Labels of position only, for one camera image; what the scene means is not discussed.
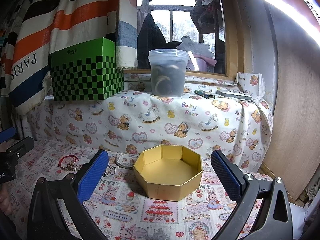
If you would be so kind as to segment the person's left hand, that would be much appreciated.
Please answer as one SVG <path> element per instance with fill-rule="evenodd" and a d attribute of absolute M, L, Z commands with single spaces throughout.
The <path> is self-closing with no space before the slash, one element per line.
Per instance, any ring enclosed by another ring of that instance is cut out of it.
<path fill-rule="evenodd" d="M 1 185 L 0 208 L 1 208 L 1 211 L 6 216 L 11 214 L 11 202 L 10 202 L 10 196 L 9 196 L 9 193 L 8 193 L 7 184 L 2 184 Z"/>

